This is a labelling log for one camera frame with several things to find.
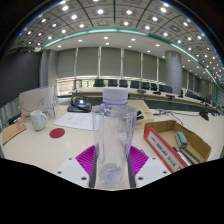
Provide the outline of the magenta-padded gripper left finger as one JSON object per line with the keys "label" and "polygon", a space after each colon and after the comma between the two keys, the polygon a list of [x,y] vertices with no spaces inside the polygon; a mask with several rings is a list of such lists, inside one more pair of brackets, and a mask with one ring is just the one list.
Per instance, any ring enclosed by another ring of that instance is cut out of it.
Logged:
{"label": "magenta-padded gripper left finger", "polygon": [[66,159],[55,174],[84,188],[94,188],[96,183],[95,146],[90,146],[74,158]]}

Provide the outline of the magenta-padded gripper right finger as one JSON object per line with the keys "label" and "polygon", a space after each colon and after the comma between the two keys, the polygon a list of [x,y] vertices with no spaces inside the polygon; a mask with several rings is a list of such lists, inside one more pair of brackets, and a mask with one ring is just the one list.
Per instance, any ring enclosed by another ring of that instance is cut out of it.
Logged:
{"label": "magenta-padded gripper right finger", "polygon": [[130,148],[128,176],[131,188],[143,187],[169,174],[170,171],[158,157],[149,157],[134,146]]}

